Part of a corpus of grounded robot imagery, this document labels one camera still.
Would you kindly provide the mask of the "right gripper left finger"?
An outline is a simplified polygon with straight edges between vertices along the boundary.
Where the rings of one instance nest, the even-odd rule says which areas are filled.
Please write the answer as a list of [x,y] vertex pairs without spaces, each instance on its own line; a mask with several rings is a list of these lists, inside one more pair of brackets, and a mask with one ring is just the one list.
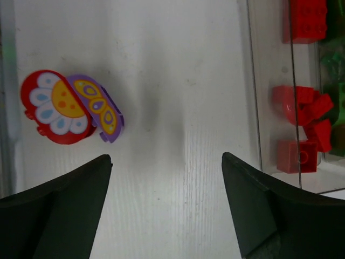
[[89,258],[112,162],[101,155],[1,199],[1,258]]

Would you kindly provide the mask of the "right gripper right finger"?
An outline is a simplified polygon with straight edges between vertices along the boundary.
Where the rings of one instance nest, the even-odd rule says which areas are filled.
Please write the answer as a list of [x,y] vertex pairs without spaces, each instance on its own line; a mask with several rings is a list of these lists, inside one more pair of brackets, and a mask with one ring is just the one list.
[[314,194],[222,156],[242,258],[344,258],[344,200]]

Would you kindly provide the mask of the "small red square brick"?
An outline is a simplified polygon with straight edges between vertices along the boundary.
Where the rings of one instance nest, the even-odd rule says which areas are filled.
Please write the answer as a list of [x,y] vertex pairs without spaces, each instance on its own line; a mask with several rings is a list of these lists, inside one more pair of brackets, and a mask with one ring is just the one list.
[[313,141],[279,140],[277,170],[287,174],[314,173],[317,170],[318,145]]

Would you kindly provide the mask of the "red 2x4 lego brick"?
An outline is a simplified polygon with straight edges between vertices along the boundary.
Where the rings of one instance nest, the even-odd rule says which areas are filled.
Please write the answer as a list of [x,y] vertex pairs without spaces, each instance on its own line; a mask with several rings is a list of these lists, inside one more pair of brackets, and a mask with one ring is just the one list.
[[303,129],[308,141],[317,143],[319,152],[327,153],[332,149],[330,142],[332,125],[329,119],[312,121]]

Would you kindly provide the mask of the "purple red flower lego stack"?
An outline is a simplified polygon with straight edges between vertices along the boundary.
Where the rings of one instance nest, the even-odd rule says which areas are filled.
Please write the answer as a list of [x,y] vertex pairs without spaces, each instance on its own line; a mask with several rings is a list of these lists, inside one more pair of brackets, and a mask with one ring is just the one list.
[[23,81],[20,98],[38,133],[57,144],[75,144],[96,130],[104,142],[113,143],[125,126],[106,89],[83,74],[35,71]]

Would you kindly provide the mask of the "red slope piece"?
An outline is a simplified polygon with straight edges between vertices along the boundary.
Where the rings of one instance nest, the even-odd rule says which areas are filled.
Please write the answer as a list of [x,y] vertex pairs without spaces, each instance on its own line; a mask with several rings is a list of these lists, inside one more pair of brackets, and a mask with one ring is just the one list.
[[313,120],[321,118],[333,107],[329,94],[321,94],[311,87],[297,86],[297,124],[306,126]]

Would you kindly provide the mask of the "red square lego brick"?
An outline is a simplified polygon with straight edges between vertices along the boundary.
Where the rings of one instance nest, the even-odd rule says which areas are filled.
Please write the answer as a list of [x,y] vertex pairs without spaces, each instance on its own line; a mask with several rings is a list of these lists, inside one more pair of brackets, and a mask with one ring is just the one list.
[[324,0],[283,1],[282,42],[311,44],[325,39],[327,4]]

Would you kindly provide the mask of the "small red lego piece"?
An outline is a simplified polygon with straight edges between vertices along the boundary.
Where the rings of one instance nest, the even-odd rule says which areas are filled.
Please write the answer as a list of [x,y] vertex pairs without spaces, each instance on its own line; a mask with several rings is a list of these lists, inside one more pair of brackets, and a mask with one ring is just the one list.
[[271,104],[277,115],[296,126],[296,110],[294,88],[291,86],[280,85],[272,88]]

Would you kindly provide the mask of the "green L-shaped lego block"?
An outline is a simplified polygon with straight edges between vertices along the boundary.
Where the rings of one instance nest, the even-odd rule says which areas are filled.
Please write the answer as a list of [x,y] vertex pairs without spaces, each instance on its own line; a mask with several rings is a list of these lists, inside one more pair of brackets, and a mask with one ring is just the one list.
[[331,155],[344,157],[344,54],[339,51],[326,53],[321,58],[322,91],[330,96],[334,107],[326,113],[332,130]]

